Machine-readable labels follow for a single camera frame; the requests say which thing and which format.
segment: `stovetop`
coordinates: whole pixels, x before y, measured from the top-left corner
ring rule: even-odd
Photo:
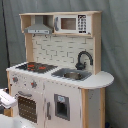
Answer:
[[[30,71],[30,72],[46,73],[46,72],[48,72],[54,68],[57,68],[57,66],[48,65],[48,64],[41,64],[41,63],[36,63],[36,62],[29,62],[27,64],[18,66],[16,68]]]

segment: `gray curtain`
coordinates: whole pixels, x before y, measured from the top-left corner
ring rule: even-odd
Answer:
[[[115,77],[106,88],[106,121],[128,127],[128,0],[4,0],[11,65],[25,61],[19,13],[102,12],[102,70]]]
[[[8,60],[2,5],[2,0],[0,0],[0,89],[8,87],[6,73],[6,68],[8,67]]]

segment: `cabinet door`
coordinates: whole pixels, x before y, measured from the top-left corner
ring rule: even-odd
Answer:
[[[82,128],[78,88],[46,82],[45,98],[45,128]]]

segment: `oven door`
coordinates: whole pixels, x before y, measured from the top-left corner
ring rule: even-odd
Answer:
[[[45,83],[45,128],[82,128],[81,92],[59,83]]]
[[[13,117],[20,116],[36,128],[44,128],[43,94],[12,85],[11,95],[18,100],[18,105],[13,108]]]
[[[55,15],[55,33],[78,33],[78,15]]]

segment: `door handle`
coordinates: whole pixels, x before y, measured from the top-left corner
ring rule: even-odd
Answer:
[[[54,27],[56,31],[59,31],[59,28],[57,27],[58,17],[54,19]]]
[[[18,91],[18,93],[19,93],[20,95],[22,95],[22,96],[32,97],[31,94],[25,94],[25,93],[23,93],[22,91]]]
[[[49,114],[50,102],[47,103],[47,117],[48,120],[51,120],[51,115]]]

